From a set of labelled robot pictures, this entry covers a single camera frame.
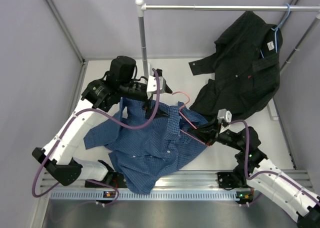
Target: blue hanger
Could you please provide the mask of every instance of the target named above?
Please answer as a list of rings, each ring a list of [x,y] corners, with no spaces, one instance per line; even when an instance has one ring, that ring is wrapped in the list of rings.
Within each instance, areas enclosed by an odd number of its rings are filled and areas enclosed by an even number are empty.
[[[288,12],[287,12],[286,16],[284,17],[284,19],[279,23],[279,25],[276,28],[271,28],[271,30],[274,31],[274,42],[275,42],[274,46],[275,46],[275,52],[276,53],[278,52],[277,32],[278,32],[279,28],[282,27],[282,25],[284,24],[285,20],[287,20],[287,18],[290,15],[290,12],[291,12],[290,11],[290,4],[285,3],[285,5],[287,5],[287,7],[288,7]],[[262,58],[265,58],[264,54],[262,53],[262,50],[260,50],[260,53],[262,55]]]

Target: metal table surface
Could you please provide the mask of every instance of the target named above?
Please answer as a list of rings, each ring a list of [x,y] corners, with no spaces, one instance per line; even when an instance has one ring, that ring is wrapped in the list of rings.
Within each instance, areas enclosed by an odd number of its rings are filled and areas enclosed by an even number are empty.
[[[83,201],[51,200],[53,218]],[[262,197],[250,208],[215,201],[119,201],[112,207],[85,204],[63,221],[52,223],[48,211],[42,228],[293,228],[276,204]]]

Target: black shirt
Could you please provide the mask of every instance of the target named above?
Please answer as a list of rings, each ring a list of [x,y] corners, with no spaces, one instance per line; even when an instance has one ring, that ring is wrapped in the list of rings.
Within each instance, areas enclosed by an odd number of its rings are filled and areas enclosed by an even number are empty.
[[[219,109],[232,119],[246,119],[262,110],[280,85],[279,49],[283,39],[276,25],[266,24],[253,12],[245,12],[215,41],[216,52],[190,62],[193,75],[215,73],[199,92],[190,109],[207,120]]]

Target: clothes hanger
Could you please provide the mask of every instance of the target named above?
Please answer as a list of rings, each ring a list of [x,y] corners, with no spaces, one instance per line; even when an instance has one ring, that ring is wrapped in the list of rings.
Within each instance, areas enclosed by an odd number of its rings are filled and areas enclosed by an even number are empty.
[[[177,91],[177,92],[172,93],[172,95],[174,95],[174,94],[184,94],[184,95],[187,96],[188,101],[187,101],[186,103],[184,103],[184,104],[179,108],[179,114],[180,114],[181,117],[183,117],[194,129],[197,129],[197,127],[196,127],[194,124],[192,124],[191,121],[188,120],[188,119],[184,116],[184,114],[181,112],[181,109],[183,109],[183,108],[186,106],[186,104],[188,104],[188,103],[190,102],[190,96],[189,96],[187,93],[182,92],[182,91]],[[200,142],[201,144],[206,145],[204,142],[202,142],[201,140],[195,138],[194,136],[192,136],[191,134],[185,132],[184,130],[180,129],[180,131],[181,131],[182,133],[186,134],[187,136],[190,136],[192,139],[195,139],[196,141]]]
[[[287,13],[286,13],[286,16],[282,19],[282,21],[278,24],[278,26],[276,26],[275,28],[271,28],[271,30],[274,31],[274,42],[275,42],[274,47],[275,47],[275,53],[278,52],[277,32],[278,32],[278,30],[282,27],[282,25],[284,24],[284,22],[287,20],[287,18],[288,18],[289,15],[290,15],[290,12],[291,12],[291,11],[290,11],[290,4],[285,3],[285,5],[288,7],[288,11],[287,11]],[[265,56],[264,56],[262,50],[260,50],[260,53],[261,53],[262,58],[264,59]]]

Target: clothing rack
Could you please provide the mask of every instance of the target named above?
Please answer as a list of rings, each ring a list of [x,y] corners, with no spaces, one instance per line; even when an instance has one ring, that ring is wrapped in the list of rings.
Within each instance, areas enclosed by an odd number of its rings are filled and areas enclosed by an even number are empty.
[[[178,6],[178,5],[147,5],[144,0],[135,0],[138,12],[143,73],[146,77],[149,75],[147,47],[146,47],[146,34],[145,34],[145,21],[144,12],[147,10],[194,10],[194,11],[274,11],[274,12],[317,12],[314,21],[310,24],[307,31],[304,33],[298,44],[292,50],[285,63],[280,68],[280,74],[284,72],[286,67],[291,63],[294,55],[300,50],[301,45],[306,38],[311,34],[315,27],[320,22],[320,6]]]

